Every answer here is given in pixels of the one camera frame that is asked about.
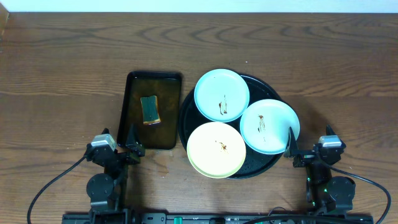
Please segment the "green and orange sponge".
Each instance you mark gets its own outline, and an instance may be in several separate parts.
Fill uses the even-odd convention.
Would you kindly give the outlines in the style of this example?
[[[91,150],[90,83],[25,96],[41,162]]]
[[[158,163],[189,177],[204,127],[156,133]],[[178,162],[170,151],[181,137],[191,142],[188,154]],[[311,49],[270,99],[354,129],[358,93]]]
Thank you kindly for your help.
[[[156,95],[141,97],[141,106],[144,125],[152,125],[161,122]]]

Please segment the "light blue plate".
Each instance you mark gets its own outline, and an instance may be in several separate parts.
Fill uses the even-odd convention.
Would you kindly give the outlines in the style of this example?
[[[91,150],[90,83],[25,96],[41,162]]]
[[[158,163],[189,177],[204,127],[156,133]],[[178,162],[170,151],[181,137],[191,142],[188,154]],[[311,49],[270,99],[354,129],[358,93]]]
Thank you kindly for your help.
[[[227,123],[238,119],[248,107],[249,99],[243,77],[228,69],[206,72],[194,89],[196,107],[211,121]]]
[[[297,139],[300,121],[296,112],[279,100],[259,100],[244,111],[240,133],[245,143],[261,154],[279,154],[285,151],[292,131]]]

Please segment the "pale yellow plate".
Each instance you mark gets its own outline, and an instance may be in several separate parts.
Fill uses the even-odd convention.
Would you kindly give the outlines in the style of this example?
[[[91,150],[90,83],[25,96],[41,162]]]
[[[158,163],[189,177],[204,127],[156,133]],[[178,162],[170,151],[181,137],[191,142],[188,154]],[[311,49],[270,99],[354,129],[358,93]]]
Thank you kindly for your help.
[[[243,166],[246,145],[237,130],[226,123],[209,122],[197,127],[187,141],[187,156],[200,174],[224,179]]]

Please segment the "light blue plate top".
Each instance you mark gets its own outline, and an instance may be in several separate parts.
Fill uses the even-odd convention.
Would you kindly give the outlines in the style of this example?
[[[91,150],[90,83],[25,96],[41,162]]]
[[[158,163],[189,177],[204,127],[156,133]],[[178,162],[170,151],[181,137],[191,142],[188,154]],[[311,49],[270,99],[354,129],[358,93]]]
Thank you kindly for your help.
[[[243,77],[228,69],[206,72],[194,89],[196,107],[211,121],[227,123],[238,119],[248,107],[249,99]]]

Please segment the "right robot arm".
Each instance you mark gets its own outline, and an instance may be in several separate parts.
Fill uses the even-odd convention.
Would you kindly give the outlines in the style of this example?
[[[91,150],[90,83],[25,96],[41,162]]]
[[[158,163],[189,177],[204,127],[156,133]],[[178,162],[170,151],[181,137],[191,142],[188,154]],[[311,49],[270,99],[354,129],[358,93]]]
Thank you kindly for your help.
[[[353,179],[332,176],[331,166],[341,159],[346,144],[330,126],[311,150],[300,150],[293,130],[288,132],[284,157],[293,159],[295,168],[307,173],[307,202],[313,205],[310,215],[345,216],[353,209],[356,184]]]

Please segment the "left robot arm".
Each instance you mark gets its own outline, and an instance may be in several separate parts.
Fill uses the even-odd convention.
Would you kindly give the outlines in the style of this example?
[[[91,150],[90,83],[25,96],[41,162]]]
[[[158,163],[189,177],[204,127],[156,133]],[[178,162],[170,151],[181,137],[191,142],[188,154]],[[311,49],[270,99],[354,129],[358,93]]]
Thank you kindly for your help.
[[[139,223],[140,218],[124,204],[128,168],[141,162],[145,148],[131,125],[126,139],[126,152],[118,152],[116,141],[108,129],[94,137],[86,147],[84,158],[104,168],[86,185],[90,197],[90,223]]]

